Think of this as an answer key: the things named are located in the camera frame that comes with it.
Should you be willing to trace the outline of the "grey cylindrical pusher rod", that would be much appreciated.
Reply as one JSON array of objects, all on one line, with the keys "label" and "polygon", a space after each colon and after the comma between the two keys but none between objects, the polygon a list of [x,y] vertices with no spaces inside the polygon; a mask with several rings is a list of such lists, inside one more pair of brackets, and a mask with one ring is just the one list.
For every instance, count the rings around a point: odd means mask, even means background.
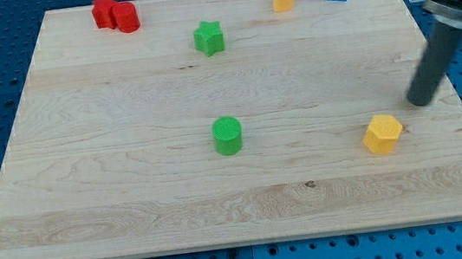
[{"label": "grey cylindrical pusher rod", "polygon": [[436,21],[407,90],[407,100],[427,106],[436,94],[462,41],[462,23]]}]

